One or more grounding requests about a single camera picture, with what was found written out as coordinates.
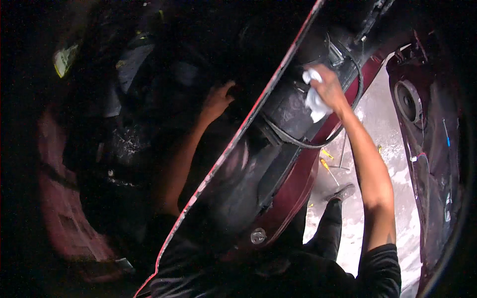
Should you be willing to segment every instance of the forearm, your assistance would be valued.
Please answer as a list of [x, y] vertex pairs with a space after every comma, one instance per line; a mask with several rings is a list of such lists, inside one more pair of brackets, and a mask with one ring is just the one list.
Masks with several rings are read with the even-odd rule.
[[396, 242], [394, 194], [388, 169], [349, 106], [338, 115], [348, 134], [364, 206], [363, 252]]
[[199, 120], [176, 147], [172, 159], [156, 174], [152, 198], [156, 213], [180, 215], [177, 201], [187, 181], [190, 166], [200, 138], [207, 129], [207, 122]]

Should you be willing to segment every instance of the bolt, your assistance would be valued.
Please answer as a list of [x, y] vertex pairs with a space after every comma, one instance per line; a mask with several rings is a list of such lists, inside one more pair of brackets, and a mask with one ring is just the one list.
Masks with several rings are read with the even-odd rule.
[[250, 240], [253, 244], [260, 244], [267, 239], [267, 235], [265, 234], [265, 230], [261, 227], [256, 228], [253, 230], [252, 234], [250, 234]]

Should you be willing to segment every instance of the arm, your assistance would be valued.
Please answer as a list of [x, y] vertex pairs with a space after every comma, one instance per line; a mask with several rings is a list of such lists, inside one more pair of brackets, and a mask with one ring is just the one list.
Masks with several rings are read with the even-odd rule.
[[312, 87], [341, 119], [350, 139], [364, 206], [362, 255], [385, 244], [396, 244], [394, 194], [386, 164], [351, 110], [336, 74], [324, 65], [314, 68], [323, 83], [312, 80]]
[[235, 83], [230, 81], [223, 87], [210, 90], [196, 124], [181, 140], [166, 168], [156, 173], [152, 187], [152, 200], [156, 213], [180, 215], [177, 201], [186, 184], [197, 145], [209, 124], [222, 115], [228, 104], [234, 100], [227, 95], [229, 88], [234, 85]]

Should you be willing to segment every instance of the hand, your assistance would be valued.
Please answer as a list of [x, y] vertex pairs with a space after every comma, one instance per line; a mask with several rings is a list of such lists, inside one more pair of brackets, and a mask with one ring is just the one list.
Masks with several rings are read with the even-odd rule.
[[350, 105], [344, 96], [338, 77], [323, 64], [313, 65], [309, 68], [316, 70], [323, 79], [323, 83], [311, 80], [311, 86], [316, 89], [323, 102], [340, 116], [343, 109], [349, 108]]
[[227, 95], [228, 90], [235, 86], [234, 81], [228, 81], [222, 87], [210, 88], [209, 94], [202, 107], [199, 120], [207, 125], [216, 120], [227, 109], [228, 104], [234, 101], [231, 95]]

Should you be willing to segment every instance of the black shirt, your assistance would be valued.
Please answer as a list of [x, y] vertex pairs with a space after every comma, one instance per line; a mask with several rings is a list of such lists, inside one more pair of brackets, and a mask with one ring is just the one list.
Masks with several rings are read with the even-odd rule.
[[158, 297], [399, 297], [401, 270], [394, 244], [361, 257], [358, 276], [334, 261], [294, 251], [263, 266], [235, 266], [175, 236], [150, 283]]

